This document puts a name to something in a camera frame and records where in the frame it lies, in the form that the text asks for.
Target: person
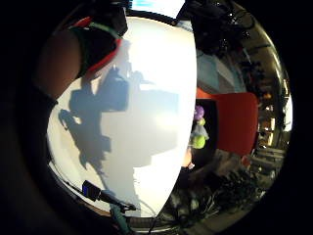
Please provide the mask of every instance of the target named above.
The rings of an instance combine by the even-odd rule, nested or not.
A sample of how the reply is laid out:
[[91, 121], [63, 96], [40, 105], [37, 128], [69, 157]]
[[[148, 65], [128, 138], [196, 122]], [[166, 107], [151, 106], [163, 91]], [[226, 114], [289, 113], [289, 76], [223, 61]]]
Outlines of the person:
[[[112, 28], [106, 28], [71, 26], [53, 34], [43, 46], [33, 74], [22, 81], [16, 96], [16, 129], [29, 172], [55, 209], [62, 212], [67, 208], [80, 217], [81, 220], [76, 221], [79, 226], [88, 226], [86, 218], [78, 215], [82, 211], [91, 218], [90, 222], [97, 218], [79, 209], [68, 197], [62, 197], [66, 192], [61, 188], [51, 187], [55, 181], [48, 170], [49, 160], [45, 158], [48, 156], [45, 137], [49, 116], [58, 98], [90, 68], [104, 66], [101, 62], [108, 62], [117, 53], [121, 38], [116, 38]], [[108, 231], [116, 232], [110, 222], [107, 226], [111, 228]]]

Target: cable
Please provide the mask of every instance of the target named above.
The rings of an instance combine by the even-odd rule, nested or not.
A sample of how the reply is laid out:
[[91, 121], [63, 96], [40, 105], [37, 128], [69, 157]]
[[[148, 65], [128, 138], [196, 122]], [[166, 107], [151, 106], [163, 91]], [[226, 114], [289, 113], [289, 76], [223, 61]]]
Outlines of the cable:
[[159, 215], [160, 215], [160, 213], [155, 217], [154, 222], [153, 222], [153, 224], [151, 225], [151, 227], [150, 227], [149, 232], [147, 233], [147, 235], [150, 235], [151, 232], [153, 231], [153, 229], [155, 228]]

